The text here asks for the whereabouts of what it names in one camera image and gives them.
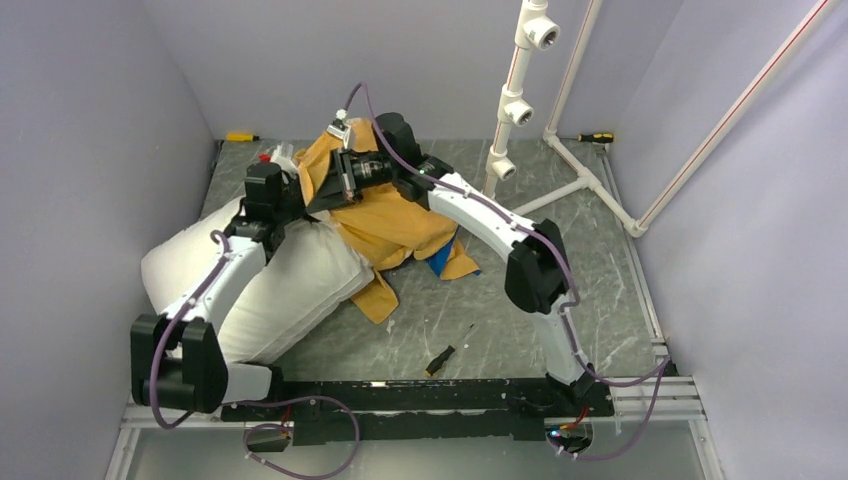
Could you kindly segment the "yellow blue pillowcase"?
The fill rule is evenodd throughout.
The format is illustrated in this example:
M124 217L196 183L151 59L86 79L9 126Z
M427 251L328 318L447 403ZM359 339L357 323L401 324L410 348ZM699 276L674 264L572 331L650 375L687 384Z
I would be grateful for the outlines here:
M369 120L349 120L357 152L378 150L378 141ZM322 133L312 145L294 155L305 202L313 200L320 183L328 175L331 151L342 141ZM385 321L398 307L399 300L381 273L413 257L425 261L446 254L444 265L436 269L441 280L456 280L479 271L478 264L466 254L456 238L458 224L418 204L406 201L389 184L365 189L363 200L353 206L318 214L340 234L344 242L371 265L374 279L351 299L375 324Z

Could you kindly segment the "white pillow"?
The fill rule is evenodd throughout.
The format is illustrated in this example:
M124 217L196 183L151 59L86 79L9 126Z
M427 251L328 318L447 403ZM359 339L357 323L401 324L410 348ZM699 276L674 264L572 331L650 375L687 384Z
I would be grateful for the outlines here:
M211 232L236 214L232 200L149 251L141 260L144 288L161 311L211 267ZM270 263L245 287L218 333L224 358L269 364L303 339L343 301L367 286L367 260L323 223L296 221Z

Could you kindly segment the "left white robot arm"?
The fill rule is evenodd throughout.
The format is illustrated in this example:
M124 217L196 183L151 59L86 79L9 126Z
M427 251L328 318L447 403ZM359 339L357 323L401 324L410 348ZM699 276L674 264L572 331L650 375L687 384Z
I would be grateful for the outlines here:
M274 162L250 165L244 186L234 216L210 234L218 253L201 279L163 312L142 314L132 324L131 395L138 405L212 413L247 402L264 420L286 409L288 394L273 383L277 373L226 359L217 333L305 205L299 181Z

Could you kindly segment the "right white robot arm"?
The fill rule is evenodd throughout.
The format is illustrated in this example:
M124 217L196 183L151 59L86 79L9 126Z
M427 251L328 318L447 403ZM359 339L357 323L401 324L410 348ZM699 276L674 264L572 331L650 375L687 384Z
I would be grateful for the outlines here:
M328 149L297 157L310 214L347 212L367 204L366 190L390 185L406 205L446 217L482 240L506 264L507 297L533 317L554 384L553 406L564 415L578 413L603 379L573 328L570 310L580 296L558 227L550 221L533 223L484 197L450 165L423 153L399 113L378 116L370 134L377 141L373 149L347 147L345 140L360 136L353 124L337 120L327 135Z

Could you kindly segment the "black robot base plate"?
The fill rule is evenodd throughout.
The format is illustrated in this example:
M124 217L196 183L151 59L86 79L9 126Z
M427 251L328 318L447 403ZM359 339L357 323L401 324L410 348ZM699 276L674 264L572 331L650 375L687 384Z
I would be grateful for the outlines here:
M390 380L279 380L262 406L225 406L225 422L288 418L297 446L349 440L349 407L364 440L509 437L541 441L556 420L580 414L611 417L611 393L601 383L574 394L547 377Z

